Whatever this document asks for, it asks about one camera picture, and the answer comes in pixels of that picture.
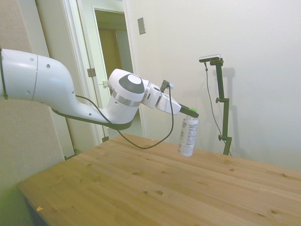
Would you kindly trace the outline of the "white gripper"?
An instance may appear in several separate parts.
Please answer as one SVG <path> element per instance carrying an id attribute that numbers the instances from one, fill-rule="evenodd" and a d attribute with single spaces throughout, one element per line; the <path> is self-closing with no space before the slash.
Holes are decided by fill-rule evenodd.
<path id="1" fill-rule="evenodd" d="M 191 109 L 185 105 L 179 104 L 173 98 L 170 98 L 168 94 L 165 93 L 161 93 L 155 107 L 158 110 L 170 114 L 173 113 L 174 115 L 178 115 L 181 112 L 193 118 L 199 117 L 199 114 L 196 112 L 196 109 Z"/>

